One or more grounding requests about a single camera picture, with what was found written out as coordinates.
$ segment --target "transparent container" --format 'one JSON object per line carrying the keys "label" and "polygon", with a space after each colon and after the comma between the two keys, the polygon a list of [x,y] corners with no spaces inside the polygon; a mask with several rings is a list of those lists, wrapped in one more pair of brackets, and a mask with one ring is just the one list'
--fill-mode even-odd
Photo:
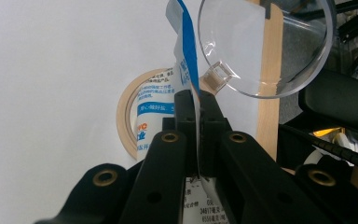
{"label": "transparent container", "polygon": [[211,69],[234,91],[283,97],[323,68],[334,16],[325,0],[203,0],[200,45]]}

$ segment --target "table surface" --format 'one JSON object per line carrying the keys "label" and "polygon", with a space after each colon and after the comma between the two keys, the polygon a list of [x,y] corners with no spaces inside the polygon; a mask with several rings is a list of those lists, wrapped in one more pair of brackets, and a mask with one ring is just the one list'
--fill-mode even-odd
{"label": "table surface", "polygon": [[[54,217],[88,169],[135,164],[117,103],[137,76],[175,63],[167,2],[0,1],[0,223]],[[200,0],[185,3],[197,29]],[[217,99],[255,136],[258,100],[230,89]]]}

